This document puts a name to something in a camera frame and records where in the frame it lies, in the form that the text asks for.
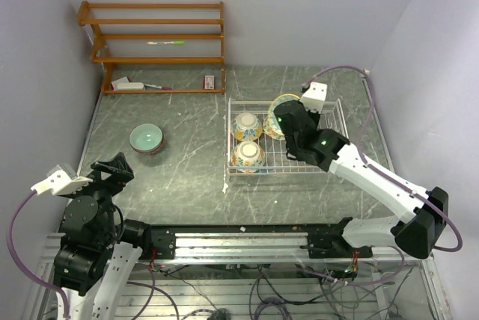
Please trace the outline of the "orange flower bowl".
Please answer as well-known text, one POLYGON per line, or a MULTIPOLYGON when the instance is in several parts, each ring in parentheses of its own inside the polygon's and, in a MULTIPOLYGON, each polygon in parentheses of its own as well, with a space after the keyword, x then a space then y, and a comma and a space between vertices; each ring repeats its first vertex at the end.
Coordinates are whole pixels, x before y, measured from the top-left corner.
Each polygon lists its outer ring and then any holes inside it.
POLYGON ((270 120, 271 117, 272 115, 270 113, 266 114, 263 120, 263 132, 273 140, 284 141, 285 137, 281 133, 281 128, 278 124, 270 120))

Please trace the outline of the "yellow sun teal bowl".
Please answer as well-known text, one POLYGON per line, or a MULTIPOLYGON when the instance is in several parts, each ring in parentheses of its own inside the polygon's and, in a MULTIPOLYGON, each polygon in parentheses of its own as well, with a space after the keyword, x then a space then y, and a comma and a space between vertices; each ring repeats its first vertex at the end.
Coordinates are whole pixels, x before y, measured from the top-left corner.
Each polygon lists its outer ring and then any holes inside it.
POLYGON ((284 102, 288 102, 288 101, 291 101, 291 100, 297 101, 297 100, 299 100, 299 99, 300 99, 300 97, 297 96, 296 94, 293 94, 293 93, 284 93, 284 94, 281 94, 280 96, 276 97, 276 98, 272 101, 272 103, 271 103, 270 106, 269 106, 269 112, 273 112, 274 109, 275 109, 278 105, 280 105, 280 104, 282 104, 282 103, 284 103, 284 102))

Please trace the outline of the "blue yellow patterned bowl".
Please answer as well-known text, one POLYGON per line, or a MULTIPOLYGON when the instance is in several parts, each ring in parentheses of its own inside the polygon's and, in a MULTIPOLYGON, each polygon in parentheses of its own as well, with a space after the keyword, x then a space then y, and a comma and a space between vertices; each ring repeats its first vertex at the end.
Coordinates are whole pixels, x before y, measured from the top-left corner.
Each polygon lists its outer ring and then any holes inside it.
POLYGON ((263 134, 263 124, 255 114, 245 111, 235 117, 231 132, 237 141, 256 141, 263 134))

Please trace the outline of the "orange leaf bird bowl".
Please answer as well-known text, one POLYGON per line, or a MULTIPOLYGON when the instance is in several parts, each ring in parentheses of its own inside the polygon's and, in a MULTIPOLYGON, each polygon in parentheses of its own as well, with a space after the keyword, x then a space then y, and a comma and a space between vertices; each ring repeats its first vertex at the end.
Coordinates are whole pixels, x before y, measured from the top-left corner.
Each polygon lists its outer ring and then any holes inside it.
POLYGON ((266 156, 263 148, 254 141, 238 143, 233 151, 231 163, 241 173, 255 173, 265 165, 266 156))

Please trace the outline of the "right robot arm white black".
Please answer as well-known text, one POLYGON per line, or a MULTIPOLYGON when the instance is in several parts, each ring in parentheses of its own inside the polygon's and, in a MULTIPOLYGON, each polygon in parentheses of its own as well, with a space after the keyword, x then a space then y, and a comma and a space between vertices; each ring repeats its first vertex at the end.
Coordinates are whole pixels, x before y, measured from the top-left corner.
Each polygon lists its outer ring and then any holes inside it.
POLYGON ((351 182, 393 213, 386 218, 348 221, 329 240, 335 255, 348 256, 356 248, 370 246, 396 246, 417 259, 430 255, 446 226, 445 190, 413 185, 369 159, 342 134, 319 128, 299 101, 276 106, 274 116, 289 156, 351 182))

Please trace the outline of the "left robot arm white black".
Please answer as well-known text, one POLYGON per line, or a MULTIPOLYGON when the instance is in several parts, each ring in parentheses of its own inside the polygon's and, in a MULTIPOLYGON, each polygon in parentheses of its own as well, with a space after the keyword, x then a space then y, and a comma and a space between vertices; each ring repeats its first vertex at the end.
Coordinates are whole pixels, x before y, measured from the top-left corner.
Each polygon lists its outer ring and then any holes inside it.
POLYGON ((53 283, 67 319, 113 319, 120 291, 140 258, 153 247, 151 227, 126 219, 113 202, 133 180, 123 153, 91 164, 87 176, 69 174, 55 191, 69 199, 59 227, 53 283))

